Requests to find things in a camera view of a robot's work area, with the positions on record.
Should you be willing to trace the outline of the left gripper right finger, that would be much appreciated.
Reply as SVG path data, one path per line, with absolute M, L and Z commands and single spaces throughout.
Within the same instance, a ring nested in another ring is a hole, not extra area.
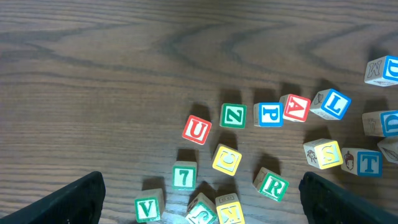
M 309 224 L 397 223 L 397 216 L 313 172 L 304 174 L 298 189 Z

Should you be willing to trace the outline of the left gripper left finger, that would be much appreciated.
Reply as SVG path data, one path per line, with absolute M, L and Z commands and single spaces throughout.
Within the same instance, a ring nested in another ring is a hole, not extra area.
M 1 218 L 1 223 L 98 223 L 105 194 L 102 173 L 94 171 Z

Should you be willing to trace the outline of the blue T block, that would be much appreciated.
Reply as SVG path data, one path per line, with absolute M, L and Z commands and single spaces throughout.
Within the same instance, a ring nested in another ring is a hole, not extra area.
M 362 177 L 382 176 L 382 153 L 361 148 L 347 148 L 341 150 L 343 163 L 341 169 Z

